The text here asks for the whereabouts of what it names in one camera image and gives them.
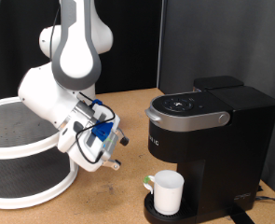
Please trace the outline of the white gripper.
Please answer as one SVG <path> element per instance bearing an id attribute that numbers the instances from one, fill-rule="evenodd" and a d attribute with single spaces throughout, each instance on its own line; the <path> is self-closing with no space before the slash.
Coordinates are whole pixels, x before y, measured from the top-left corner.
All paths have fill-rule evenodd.
<path id="1" fill-rule="evenodd" d="M 77 120 L 74 125 L 75 143 L 67 151 L 70 159 L 88 172 L 101 166 L 118 170 L 121 162 L 112 160 L 117 141 L 126 146 L 130 139 L 118 128 L 119 117 L 107 105 L 95 104 L 90 118 Z"/>

